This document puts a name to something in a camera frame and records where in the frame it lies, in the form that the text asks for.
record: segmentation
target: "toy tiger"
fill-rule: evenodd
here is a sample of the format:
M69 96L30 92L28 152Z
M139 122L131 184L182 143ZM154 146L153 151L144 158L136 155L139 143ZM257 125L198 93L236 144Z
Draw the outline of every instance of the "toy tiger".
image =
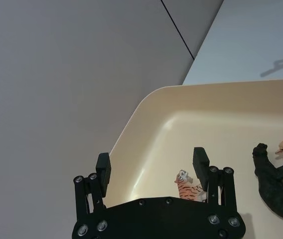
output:
M178 186L179 197L182 199L204 202L207 199L206 192L203 191L201 184L194 186L193 179L184 170L177 174L175 183Z

